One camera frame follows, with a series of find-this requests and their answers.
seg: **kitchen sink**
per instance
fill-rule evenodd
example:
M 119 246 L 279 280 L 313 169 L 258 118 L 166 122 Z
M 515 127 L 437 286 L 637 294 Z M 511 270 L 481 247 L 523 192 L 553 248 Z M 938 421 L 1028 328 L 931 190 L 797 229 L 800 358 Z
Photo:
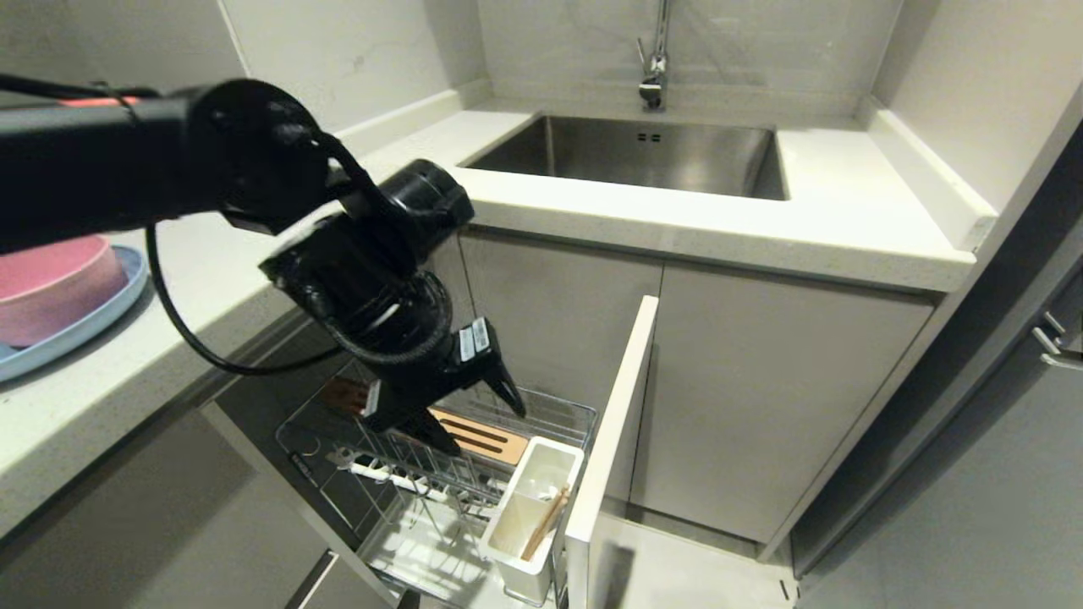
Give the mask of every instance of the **kitchen sink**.
M 542 116 L 464 166 L 787 198 L 774 133 L 768 129 Z

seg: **pink bowl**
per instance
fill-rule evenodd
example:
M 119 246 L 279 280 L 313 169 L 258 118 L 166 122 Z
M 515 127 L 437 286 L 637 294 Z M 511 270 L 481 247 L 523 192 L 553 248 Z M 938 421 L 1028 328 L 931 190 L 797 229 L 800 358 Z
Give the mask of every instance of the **pink bowl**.
M 127 283 L 101 235 L 0 256 L 0 342 L 40 342 L 87 316 Z

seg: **door handle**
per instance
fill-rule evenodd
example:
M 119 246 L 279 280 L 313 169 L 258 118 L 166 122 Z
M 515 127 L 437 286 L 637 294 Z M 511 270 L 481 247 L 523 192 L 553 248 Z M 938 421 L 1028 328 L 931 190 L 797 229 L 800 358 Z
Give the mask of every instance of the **door handle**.
M 312 568 L 304 581 L 301 582 L 301 586 L 297 588 L 293 593 L 292 598 L 286 604 L 286 609 L 304 609 L 304 607 L 312 600 L 313 595 L 316 594 L 316 588 L 319 584 L 324 583 L 324 578 L 330 572 L 331 567 L 338 560 L 339 555 L 336 552 L 327 550 L 319 557 L 316 561 L 316 566 Z
M 1047 321 L 1051 325 L 1056 328 L 1060 326 L 1052 315 L 1046 313 Z M 1083 351 L 1072 351 L 1070 349 L 1061 349 L 1059 345 L 1059 336 L 1057 338 L 1049 338 L 1045 334 L 1045 329 L 1041 326 L 1034 326 L 1031 328 L 1030 333 L 1038 339 L 1042 345 L 1042 349 L 1045 353 L 1042 353 L 1042 361 L 1051 366 L 1056 366 L 1060 368 L 1068 368 L 1083 372 Z

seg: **chopsticks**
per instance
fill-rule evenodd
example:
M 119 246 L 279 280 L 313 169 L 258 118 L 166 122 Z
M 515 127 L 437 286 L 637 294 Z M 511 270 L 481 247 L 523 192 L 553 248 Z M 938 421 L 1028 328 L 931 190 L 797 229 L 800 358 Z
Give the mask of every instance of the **chopsticks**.
M 538 524 L 537 529 L 534 529 L 534 533 L 531 534 L 531 539 L 526 542 L 526 547 L 523 549 L 523 554 L 520 556 L 523 560 L 530 560 L 534 553 L 537 552 L 538 546 L 542 545 L 542 540 L 545 539 L 545 534 L 552 529 L 553 524 L 557 523 L 557 517 L 560 516 L 560 510 L 567 505 L 569 498 L 569 487 L 564 484 L 564 488 L 557 493 L 557 496 L 552 497 L 549 502 L 549 509 L 545 513 L 545 518 L 542 519 L 542 523 Z

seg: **blue plate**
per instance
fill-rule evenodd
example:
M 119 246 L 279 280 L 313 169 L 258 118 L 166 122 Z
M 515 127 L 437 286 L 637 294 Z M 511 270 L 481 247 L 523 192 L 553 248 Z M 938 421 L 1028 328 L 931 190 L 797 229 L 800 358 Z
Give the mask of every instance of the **blue plate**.
M 128 285 L 113 295 L 105 304 L 86 318 L 57 332 L 49 338 L 23 350 L 0 344 L 0 383 L 26 374 L 60 358 L 83 342 L 97 336 L 125 313 L 139 299 L 146 285 L 147 265 L 143 255 L 130 247 L 113 246 L 117 260 L 128 275 Z

